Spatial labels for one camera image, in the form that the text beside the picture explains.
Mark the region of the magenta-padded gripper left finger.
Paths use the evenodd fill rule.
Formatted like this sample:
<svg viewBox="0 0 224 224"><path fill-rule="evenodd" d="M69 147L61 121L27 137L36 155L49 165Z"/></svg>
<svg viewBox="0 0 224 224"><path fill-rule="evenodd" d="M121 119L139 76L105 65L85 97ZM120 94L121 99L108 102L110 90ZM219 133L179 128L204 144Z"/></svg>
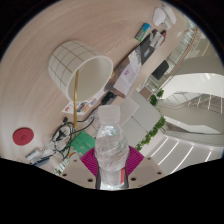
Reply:
<svg viewBox="0 0 224 224"><path fill-rule="evenodd" d="M81 187L99 189L100 174L94 149L87 151L80 159L72 158L60 176Z"/></svg>

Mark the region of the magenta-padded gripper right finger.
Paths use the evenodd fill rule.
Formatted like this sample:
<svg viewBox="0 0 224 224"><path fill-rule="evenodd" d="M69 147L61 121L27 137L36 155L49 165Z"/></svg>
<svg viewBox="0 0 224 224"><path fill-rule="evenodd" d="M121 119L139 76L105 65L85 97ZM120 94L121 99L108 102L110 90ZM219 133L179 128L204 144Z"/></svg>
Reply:
<svg viewBox="0 0 224 224"><path fill-rule="evenodd" d="M126 189L140 188L165 176L152 157L144 157L133 147L129 149L124 174Z"/></svg>

